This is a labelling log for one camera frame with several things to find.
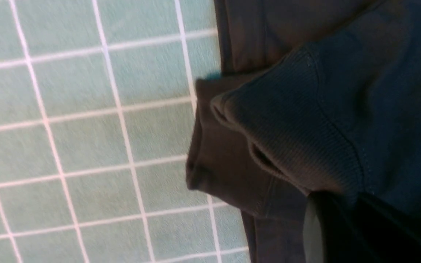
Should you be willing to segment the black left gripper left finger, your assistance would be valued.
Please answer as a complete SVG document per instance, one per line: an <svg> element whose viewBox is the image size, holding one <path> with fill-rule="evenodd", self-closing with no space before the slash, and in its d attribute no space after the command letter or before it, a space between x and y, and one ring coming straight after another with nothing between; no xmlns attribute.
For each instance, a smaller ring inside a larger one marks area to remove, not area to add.
<svg viewBox="0 0 421 263"><path fill-rule="evenodd" d="M307 263L341 263L342 213L333 195L311 193L303 224Z"/></svg>

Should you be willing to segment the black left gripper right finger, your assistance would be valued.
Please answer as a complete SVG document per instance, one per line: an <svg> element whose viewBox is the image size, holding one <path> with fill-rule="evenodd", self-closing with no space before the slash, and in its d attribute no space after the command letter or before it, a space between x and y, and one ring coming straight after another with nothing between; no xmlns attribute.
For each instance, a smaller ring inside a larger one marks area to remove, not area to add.
<svg viewBox="0 0 421 263"><path fill-rule="evenodd" d="M344 263L421 263L421 217L370 195L342 202L353 237L343 241Z"/></svg>

